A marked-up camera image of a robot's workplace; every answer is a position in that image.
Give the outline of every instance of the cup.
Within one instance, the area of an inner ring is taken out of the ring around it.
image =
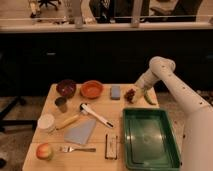
[[[38,119],[38,128],[50,133],[55,129],[55,118],[52,114],[43,114]]]
[[[67,111],[67,99],[65,97],[58,97],[55,100],[55,105],[62,113],[65,113]]]

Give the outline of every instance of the fork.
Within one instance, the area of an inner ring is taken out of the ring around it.
[[[72,151],[96,152],[96,148],[72,148],[70,146],[61,146],[59,151],[63,153],[70,153]]]

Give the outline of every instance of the black cabinet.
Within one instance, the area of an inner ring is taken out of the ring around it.
[[[0,64],[24,95],[47,94],[67,78],[134,83],[154,56],[173,59],[193,89],[213,89],[212,38],[213,30],[0,34]]]

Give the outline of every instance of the dark bowl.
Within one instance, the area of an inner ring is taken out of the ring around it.
[[[60,81],[56,86],[57,92],[66,98],[71,98],[76,92],[76,82],[70,79]]]

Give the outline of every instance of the orange bowl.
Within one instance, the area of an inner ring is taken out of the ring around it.
[[[102,91],[103,84],[96,80],[86,81],[81,86],[81,95],[89,99],[99,97]]]

